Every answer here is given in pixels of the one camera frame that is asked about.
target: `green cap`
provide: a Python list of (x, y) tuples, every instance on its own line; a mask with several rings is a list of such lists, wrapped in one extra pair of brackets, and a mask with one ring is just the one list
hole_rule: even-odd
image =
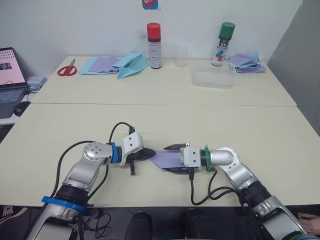
[(231, 39), (235, 27), (236, 25), (234, 25), (232, 22), (223, 22), (219, 33), (219, 38)]

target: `red cap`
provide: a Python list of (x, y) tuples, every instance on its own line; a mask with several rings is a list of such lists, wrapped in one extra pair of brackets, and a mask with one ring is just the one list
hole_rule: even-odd
[(146, 30), (148, 32), (148, 39), (157, 40), (161, 38), (160, 24), (156, 22), (151, 22), (146, 25)]

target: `laptop keyboard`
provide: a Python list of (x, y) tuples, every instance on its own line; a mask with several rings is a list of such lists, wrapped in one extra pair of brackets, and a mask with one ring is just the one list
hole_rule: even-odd
[(24, 90), (12, 90), (0, 92), (0, 104), (16, 102)]

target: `scissors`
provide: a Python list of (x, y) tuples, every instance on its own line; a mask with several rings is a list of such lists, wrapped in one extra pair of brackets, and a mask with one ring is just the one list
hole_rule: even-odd
[(57, 72), (57, 74), (59, 76), (72, 76), (72, 75), (75, 75), (76, 72), (77, 72), (77, 68), (74, 66), (75, 61), (76, 61), (76, 59), (73, 59), (69, 66), (65, 66), (65, 67), (61, 68)]

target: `laptop screen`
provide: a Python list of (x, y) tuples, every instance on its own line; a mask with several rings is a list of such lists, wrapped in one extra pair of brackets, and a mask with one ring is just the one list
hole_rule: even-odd
[(0, 48), (0, 88), (25, 84), (13, 48)]

